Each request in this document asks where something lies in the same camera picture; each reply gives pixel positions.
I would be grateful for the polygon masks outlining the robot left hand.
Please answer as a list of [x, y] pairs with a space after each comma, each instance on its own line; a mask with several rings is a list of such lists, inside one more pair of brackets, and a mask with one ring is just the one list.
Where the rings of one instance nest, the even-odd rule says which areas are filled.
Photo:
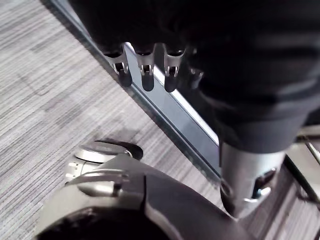
[[287, 148], [320, 109], [317, 0], [72, 0], [98, 49], [124, 76], [123, 43], [140, 71], [163, 44], [166, 87], [184, 64], [211, 105], [221, 199], [240, 219], [271, 193]]

